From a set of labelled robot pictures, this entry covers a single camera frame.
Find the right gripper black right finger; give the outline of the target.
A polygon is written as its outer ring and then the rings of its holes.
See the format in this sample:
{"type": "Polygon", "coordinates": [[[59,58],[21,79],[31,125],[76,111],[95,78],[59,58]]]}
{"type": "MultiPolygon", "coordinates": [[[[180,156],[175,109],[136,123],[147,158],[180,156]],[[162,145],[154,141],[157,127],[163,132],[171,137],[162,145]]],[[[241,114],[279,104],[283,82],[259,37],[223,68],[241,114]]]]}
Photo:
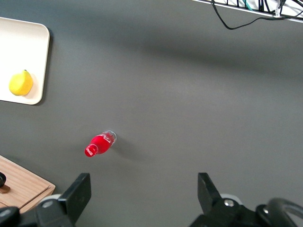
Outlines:
{"type": "Polygon", "coordinates": [[[209,213],[212,207],[222,199],[208,173],[198,174],[197,196],[203,214],[209,213]]]}

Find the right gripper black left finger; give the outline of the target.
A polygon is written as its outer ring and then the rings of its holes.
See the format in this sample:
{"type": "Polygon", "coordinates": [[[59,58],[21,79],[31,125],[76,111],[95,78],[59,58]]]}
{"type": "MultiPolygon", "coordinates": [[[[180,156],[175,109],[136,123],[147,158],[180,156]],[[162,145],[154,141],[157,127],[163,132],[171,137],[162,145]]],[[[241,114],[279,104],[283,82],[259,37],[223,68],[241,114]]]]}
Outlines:
{"type": "Polygon", "coordinates": [[[81,173],[69,188],[58,198],[58,201],[66,210],[73,225],[91,198],[91,182],[89,173],[81,173]]]}

